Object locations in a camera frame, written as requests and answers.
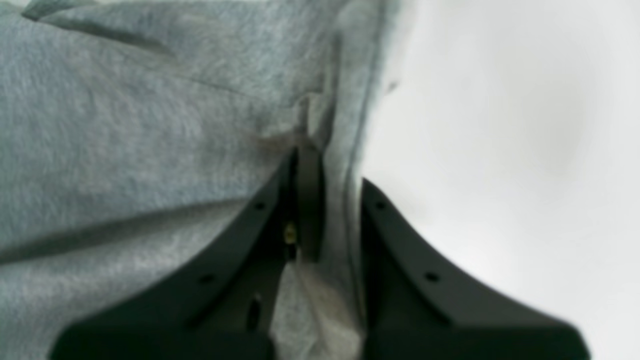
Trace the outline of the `image-left right gripper right finger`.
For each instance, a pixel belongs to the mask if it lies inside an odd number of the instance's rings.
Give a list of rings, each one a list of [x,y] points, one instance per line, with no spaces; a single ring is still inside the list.
[[[362,181],[364,360],[589,360],[571,324],[458,268]]]

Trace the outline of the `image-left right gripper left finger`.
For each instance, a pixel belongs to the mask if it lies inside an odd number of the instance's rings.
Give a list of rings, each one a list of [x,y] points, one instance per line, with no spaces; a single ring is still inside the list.
[[[69,326],[52,360],[274,360],[282,272],[318,259],[322,155],[297,148],[218,237],[149,289]]]

